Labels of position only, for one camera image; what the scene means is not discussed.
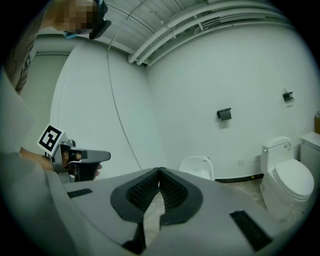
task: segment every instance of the toilet lid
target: toilet lid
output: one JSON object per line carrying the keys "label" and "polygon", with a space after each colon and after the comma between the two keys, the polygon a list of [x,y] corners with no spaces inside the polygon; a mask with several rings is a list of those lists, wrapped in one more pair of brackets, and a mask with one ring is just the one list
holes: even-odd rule
{"label": "toilet lid", "polygon": [[311,172],[295,159],[276,164],[274,177],[280,186],[296,199],[306,199],[314,190]]}

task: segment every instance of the black wall-mounted fixture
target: black wall-mounted fixture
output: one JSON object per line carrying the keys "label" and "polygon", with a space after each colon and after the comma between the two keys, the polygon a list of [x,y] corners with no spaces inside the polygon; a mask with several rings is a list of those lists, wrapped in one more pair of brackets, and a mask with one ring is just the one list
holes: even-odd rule
{"label": "black wall-mounted fixture", "polygon": [[282,94],[283,99],[284,99],[285,102],[291,101],[294,98],[292,93],[293,92],[291,91],[291,92],[286,92],[286,93]]}
{"label": "black wall-mounted fixture", "polygon": [[230,110],[231,110],[231,107],[219,110],[216,112],[216,114],[218,115],[218,118],[221,119],[221,121],[229,120],[229,119],[231,119]]}

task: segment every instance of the toilet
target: toilet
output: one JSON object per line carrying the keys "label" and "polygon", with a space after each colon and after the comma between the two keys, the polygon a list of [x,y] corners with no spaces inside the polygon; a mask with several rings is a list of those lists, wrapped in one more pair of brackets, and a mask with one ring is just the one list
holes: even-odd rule
{"label": "toilet", "polygon": [[301,162],[294,159],[292,141],[279,136],[262,145],[260,184],[267,210],[278,220],[292,208],[303,209],[314,189],[314,178]]}
{"label": "toilet", "polygon": [[180,165],[179,171],[214,181],[214,168],[210,159],[204,155],[187,156]]}

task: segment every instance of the person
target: person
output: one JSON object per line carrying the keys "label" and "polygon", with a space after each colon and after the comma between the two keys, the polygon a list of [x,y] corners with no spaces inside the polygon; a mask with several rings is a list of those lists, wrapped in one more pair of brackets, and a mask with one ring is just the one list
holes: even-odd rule
{"label": "person", "polygon": [[[69,39],[76,36],[76,34],[92,29],[97,17],[98,5],[96,0],[49,1],[40,14],[31,21],[20,35],[4,62],[4,71],[15,91],[20,94],[26,84],[31,63],[30,51],[40,29],[53,27],[58,31],[65,32],[64,36]],[[20,154],[40,164],[44,170],[54,170],[49,157],[35,154],[23,147],[20,150]],[[81,154],[78,153],[76,158],[80,160]],[[62,160],[66,170],[71,171],[68,166],[68,152],[62,153]],[[95,172],[95,176],[99,175],[98,170]]]}

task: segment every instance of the blue face mask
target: blue face mask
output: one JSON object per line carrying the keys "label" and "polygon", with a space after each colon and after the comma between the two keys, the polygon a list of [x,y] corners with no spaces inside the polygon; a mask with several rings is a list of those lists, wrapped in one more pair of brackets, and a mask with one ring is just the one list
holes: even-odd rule
{"label": "blue face mask", "polygon": [[71,34],[69,32],[65,32],[63,35],[66,39],[75,38],[77,36],[77,34]]}

